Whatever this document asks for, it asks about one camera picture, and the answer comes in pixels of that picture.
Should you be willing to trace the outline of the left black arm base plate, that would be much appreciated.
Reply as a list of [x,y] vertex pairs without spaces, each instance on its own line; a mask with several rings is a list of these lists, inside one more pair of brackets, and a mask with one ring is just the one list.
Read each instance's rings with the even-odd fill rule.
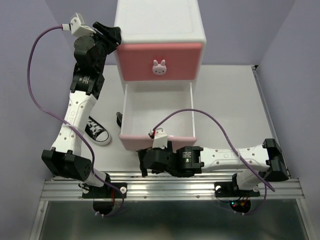
[[[113,186],[118,188],[119,190],[123,190],[123,197],[127,197],[127,183],[126,182],[112,182]],[[121,199],[121,194],[119,191],[113,189],[109,186],[104,187],[96,187],[90,186],[87,184],[79,184],[78,185],[82,189],[82,198],[83,199]]]

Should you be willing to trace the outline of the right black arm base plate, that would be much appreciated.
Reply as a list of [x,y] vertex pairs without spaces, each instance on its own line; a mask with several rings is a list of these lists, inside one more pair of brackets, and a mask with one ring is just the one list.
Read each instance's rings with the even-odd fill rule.
[[218,198],[259,197],[260,192],[253,190],[239,190],[231,181],[219,181],[214,183],[215,196]]

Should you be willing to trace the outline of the black canvas sneaker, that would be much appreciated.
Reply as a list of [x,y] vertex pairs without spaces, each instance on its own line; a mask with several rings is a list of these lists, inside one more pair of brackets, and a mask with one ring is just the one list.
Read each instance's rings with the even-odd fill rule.
[[93,143],[99,146],[106,146],[112,140],[110,133],[91,116],[88,117],[86,122],[85,133]]
[[121,112],[116,113],[116,124],[121,129],[122,127],[123,114]]

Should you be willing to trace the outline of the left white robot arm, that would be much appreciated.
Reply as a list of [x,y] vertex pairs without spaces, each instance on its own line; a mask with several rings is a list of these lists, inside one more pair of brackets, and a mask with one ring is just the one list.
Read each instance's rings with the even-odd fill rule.
[[121,29],[93,24],[92,33],[82,33],[74,42],[76,60],[70,85],[69,103],[59,134],[51,149],[41,159],[55,176],[77,180],[95,193],[106,197],[111,193],[107,173],[94,169],[94,160],[81,156],[83,137],[89,116],[99,99],[105,78],[106,58],[121,44]]

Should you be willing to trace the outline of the dark pink drawer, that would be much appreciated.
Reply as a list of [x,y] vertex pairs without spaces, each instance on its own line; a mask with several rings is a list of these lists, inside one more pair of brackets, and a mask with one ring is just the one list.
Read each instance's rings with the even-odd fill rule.
[[122,78],[134,81],[195,80],[201,43],[121,44],[117,61]]

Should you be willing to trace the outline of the light pink drawer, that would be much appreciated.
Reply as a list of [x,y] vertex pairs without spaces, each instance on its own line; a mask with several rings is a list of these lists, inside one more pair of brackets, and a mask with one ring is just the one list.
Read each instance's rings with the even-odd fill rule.
[[133,81],[124,87],[124,105],[119,139],[128,151],[145,149],[153,144],[152,130],[161,124],[174,150],[192,146],[197,141],[193,109],[193,86],[190,81]]

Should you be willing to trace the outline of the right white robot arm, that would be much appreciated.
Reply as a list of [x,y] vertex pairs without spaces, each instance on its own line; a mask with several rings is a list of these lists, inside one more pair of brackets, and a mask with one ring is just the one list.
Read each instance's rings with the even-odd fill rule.
[[240,149],[213,149],[184,146],[173,150],[168,142],[165,148],[149,147],[137,152],[141,175],[168,173],[177,178],[219,170],[236,170],[232,180],[219,182],[220,196],[254,196],[259,183],[284,182],[289,179],[282,150],[273,138],[262,144]]

